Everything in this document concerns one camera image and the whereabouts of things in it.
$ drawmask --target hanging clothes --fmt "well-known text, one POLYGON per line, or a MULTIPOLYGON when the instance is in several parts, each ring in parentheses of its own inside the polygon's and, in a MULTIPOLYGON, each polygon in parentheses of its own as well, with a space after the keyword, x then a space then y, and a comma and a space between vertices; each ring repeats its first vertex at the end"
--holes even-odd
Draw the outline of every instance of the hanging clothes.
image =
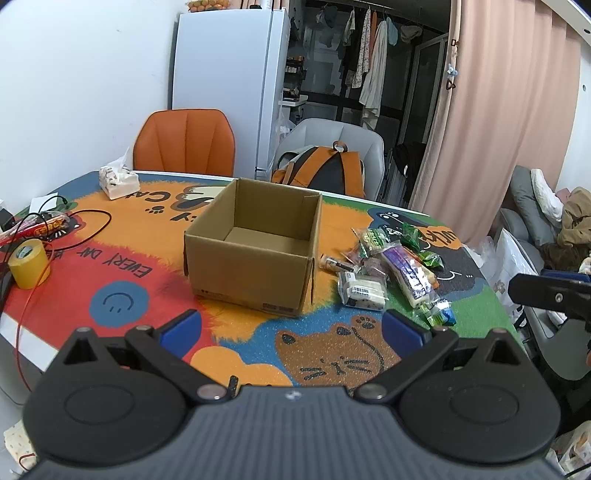
POLYGON ((378 28, 378 14, 373 12, 371 14, 371 25, 369 27, 369 64, 371 65, 371 57, 374 54, 375 31, 378 28))
POLYGON ((361 46, 361 34, 363 32, 363 19, 365 18, 366 10, 364 8, 355 8, 355 30, 351 34, 351 46, 346 49, 343 65, 346 65, 350 72, 355 74, 357 70, 357 61, 359 60, 359 49, 361 46))
POLYGON ((355 31, 355 10, 351 10, 347 24, 345 25, 345 31, 343 32, 342 45, 349 47, 351 45, 351 36, 355 31))
POLYGON ((386 18, 386 22, 388 24, 388 43, 395 46, 398 43, 398 29, 390 17, 386 18))
POLYGON ((375 41, 375 51, 371 62, 371 69, 361 89, 359 103, 363 105, 361 112, 361 126, 375 130, 378 123, 379 109, 384 91, 384 76, 386 74, 386 55, 388 51, 388 24, 383 21, 378 27, 375 41))
POLYGON ((363 21, 361 32, 361 44, 359 46, 359 58, 357 59, 357 69, 351 82, 351 88, 359 88, 363 82, 363 74, 369 71, 369 39, 371 28, 371 10, 368 8, 363 21))
POLYGON ((400 40, 405 43, 410 43, 414 37, 423 34, 423 29, 416 25, 403 25, 400 27, 400 40))

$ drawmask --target white refrigerator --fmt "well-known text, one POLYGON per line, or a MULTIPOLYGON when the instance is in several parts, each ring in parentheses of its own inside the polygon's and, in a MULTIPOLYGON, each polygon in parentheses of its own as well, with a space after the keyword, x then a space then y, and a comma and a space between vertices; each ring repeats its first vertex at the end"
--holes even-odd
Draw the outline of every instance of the white refrigerator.
POLYGON ((226 115, 235 177, 271 178, 289 34, 285 9, 180 15, 173 109, 215 108, 226 115))

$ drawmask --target screw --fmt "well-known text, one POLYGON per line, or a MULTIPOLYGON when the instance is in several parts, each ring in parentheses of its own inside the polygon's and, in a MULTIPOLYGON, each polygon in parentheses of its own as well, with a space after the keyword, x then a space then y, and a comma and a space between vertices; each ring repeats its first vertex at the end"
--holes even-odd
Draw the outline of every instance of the screw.
POLYGON ((201 385, 197 389, 197 395, 204 400, 220 400, 226 396, 226 393, 226 387, 214 383, 201 385))
POLYGON ((388 394, 386 387, 376 383, 366 383, 357 389, 357 395, 365 400, 380 400, 388 394))

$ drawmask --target orange and black backpack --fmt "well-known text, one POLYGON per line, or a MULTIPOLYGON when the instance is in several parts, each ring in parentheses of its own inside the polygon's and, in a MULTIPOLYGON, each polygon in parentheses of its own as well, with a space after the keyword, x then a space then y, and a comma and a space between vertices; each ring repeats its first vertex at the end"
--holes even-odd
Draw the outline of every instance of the orange and black backpack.
POLYGON ((348 151, 341 141, 334 142, 332 148, 307 147, 303 152, 284 153, 271 178, 273 183, 365 198, 363 180, 359 153, 348 151))

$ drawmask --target white wall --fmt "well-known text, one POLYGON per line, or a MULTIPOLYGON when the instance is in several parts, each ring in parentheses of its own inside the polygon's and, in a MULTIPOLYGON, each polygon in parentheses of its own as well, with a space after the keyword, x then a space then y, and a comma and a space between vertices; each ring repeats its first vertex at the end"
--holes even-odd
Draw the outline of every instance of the white wall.
POLYGON ((557 189, 584 187, 591 190, 591 47, 581 45, 581 77, 573 131, 557 189))
POLYGON ((147 116, 167 108, 184 3, 12 0, 2 9, 0 199, 9 210, 121 156, 147 116))

